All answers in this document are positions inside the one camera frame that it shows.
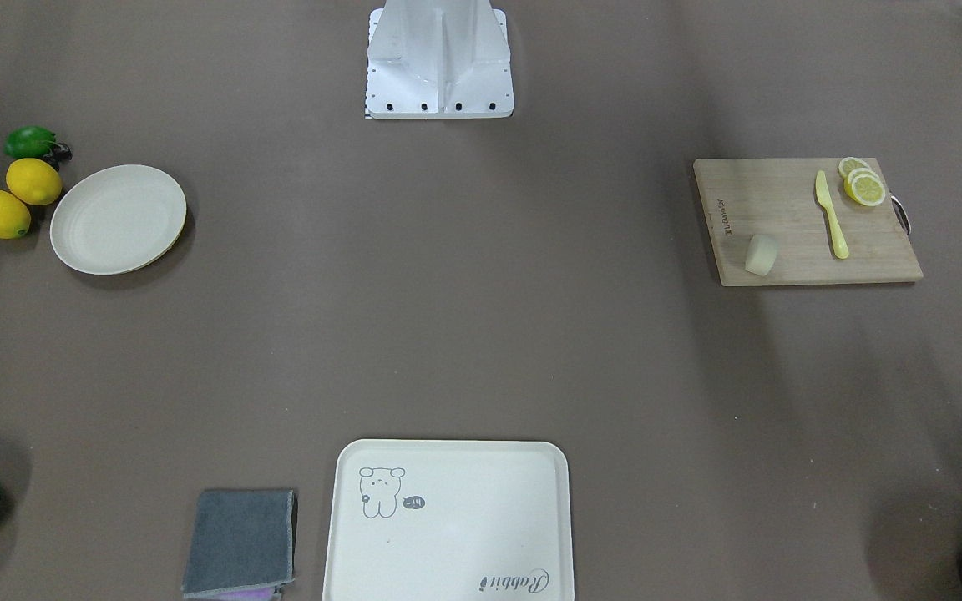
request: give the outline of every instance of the round plate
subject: round plate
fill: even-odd
[[[74,270],[123,274],[169,250],[186,213],[175,179],[144,164],[119,164],[87,176],[58,202],[50,245]]]

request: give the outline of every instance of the metal bracket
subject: metal bracket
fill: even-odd
[[[388,0],[370,14],[366,115],[488,119],[514,110],[507,15],[489,0]]]

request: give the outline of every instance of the white plate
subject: white plate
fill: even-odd
[[[325,601],[571,601],[570,475],[548,442],[347,445]]]
[[[108,276],[162,256],[184,228],[184,191],[165,172],[120,164],[73,186],[50,220],[50,245],[66,265]]]

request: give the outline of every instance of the white food piece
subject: white food piece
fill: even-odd
[[[771,273],[774,261],[778,258],[778,240],[768,235],[754,235],[748,243],[748,257],[745,258],[745,270],[757,276]]]

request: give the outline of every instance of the lemon slice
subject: lemon slice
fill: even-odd
[[[844,181],[844,193],[863,206],[878,206],[885,200],[886,191],[882,180],[873,171],[855,170]]]
[[[870,164],[867,164],[866,160],[856,159],[854,156],[847,156],[841,159],[841,163],[837,164],[837,172],[843,176],[843,178],[848,179],[848,174],[851,174],[853,169],[870,169]]]

